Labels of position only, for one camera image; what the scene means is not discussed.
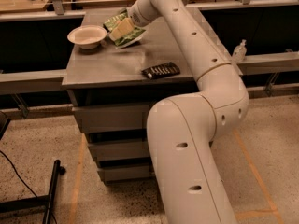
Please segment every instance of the white robotic arm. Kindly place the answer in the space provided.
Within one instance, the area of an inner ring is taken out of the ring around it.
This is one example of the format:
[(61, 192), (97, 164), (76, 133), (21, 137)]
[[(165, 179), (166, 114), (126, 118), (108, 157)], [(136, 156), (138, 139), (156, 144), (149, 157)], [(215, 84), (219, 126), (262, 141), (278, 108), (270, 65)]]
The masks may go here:
[(148, 116), (149, 151), (168, 222), (235, 224), (209, 143), (246, 116), (242, 80), (182, 0), (138, 0), (129, 16), (138, 26), (164, 17), (200, 91), (166, 98)]

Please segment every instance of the white bowl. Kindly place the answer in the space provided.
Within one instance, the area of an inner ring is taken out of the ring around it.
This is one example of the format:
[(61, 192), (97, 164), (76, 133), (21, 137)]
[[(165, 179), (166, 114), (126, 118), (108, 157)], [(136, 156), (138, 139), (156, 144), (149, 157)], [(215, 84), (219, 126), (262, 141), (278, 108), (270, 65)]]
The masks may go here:
[(107, 31), (101, 26), (80, 26), (71, 31), (67, 39), (82, 49), (94, 49), (106, 37)]

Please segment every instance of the speckled floor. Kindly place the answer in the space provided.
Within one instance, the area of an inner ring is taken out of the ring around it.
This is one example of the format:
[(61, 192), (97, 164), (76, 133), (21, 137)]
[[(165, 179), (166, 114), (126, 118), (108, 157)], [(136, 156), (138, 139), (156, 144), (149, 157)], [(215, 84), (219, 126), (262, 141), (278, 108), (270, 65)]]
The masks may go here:
[[(250, 100), (242, 125), (214, 142), (213, 155), (240, 224), (299, 223), (298, 108), (298, 96)], [(167, 223), (154, 179), (108, 187), (101, 182), (67, 112), (32, 112), (29, 119), (11, 121), (0, 150), (37, 195), (48, 193), (53, 162), (61, 160), (67, 172), (57, 188), (59, 224)], [(0, 202), (32, 197), (2, 155), (0, 170)], [(2, 214), (0, 223), (42, 223), (42, 217)]]

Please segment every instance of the gray tabletop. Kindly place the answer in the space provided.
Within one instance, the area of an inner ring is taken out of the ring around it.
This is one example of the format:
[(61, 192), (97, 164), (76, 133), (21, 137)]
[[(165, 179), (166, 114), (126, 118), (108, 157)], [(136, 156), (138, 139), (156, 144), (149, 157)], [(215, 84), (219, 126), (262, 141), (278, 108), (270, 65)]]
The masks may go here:
[[(116, 8), (88, 10), (82, 25), (103, 25), (117, 14)], [(192, 80), (192, 74), (178, 44), (163, 18), (146, 27), (139, 43), (116, 49), (106, 37), (106, 45), (84, 50), (75, 45), (63, 80), (65, 89), (143, 85)], [(156, 64), (173, 62), (180, 68), (180, 75), (159, 80), (149, 80), (141, 70)]]

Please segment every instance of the remote control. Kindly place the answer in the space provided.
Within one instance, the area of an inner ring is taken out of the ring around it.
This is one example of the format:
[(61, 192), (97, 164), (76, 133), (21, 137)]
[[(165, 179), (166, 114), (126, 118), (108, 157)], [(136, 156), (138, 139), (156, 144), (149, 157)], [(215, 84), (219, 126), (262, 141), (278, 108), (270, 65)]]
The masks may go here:
[(154, 65), (141, 71), (149, 79), (170, 77), (180, 73), (179, 68), (174, 63), (162, 63)]

